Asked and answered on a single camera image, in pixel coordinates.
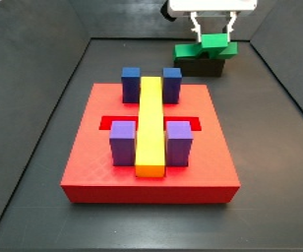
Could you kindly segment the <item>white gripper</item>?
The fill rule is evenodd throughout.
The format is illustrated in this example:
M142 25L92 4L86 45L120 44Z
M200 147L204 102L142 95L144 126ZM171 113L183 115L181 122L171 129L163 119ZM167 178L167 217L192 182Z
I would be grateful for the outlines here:
M248 16L258 8L259 0L167 0L161 7L161 14L173 22L177 18L189 17L196 33L196 41L201 43L201 26L197 17L228 18L227 35L231 41L231 33L239 16Z

